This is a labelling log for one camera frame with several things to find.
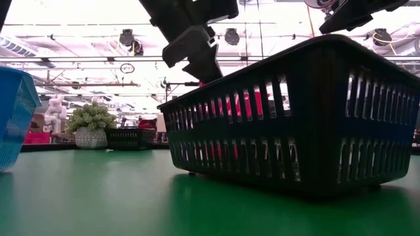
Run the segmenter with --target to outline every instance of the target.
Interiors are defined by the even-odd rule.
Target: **black plastic basket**
[[[156,131],[140,128],[109,128],[105,133],[109,149],[137,151],[152,147]]]
[[[416,76],[326,35],[158,108],[176,167],[328,196],[406,175],[419,91]]]

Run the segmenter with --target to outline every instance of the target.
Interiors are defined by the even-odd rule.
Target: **potted plant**
[[[108,145],[105,128],[116,128],[116,116],[108,108],[93,102],[73,111],[67,120],[67,131],[75,133],[76,146],[83,149],[101,149]]]

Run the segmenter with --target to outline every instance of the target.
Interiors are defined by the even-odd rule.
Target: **succulent plant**
[[[117,117],[108,113],[108,108],[93,102],[91,105],[85,104],[82,108],[73,111],[73,115],[67,120],[67,132],[73,133],[81,127],[89,130],[100,128],[116,128]]]

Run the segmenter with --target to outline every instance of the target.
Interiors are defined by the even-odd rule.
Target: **green table surface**
[[[420,157],[381,191],[309,203],[189,176],[167,150],[22,153],[0,174],[0,235],[420,235]]]

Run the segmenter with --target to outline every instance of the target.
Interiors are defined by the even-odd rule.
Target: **white plant pot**
[[[104,149],[108,145],[104,129],[78,128],[75,133],[76,146],[81,149]]]

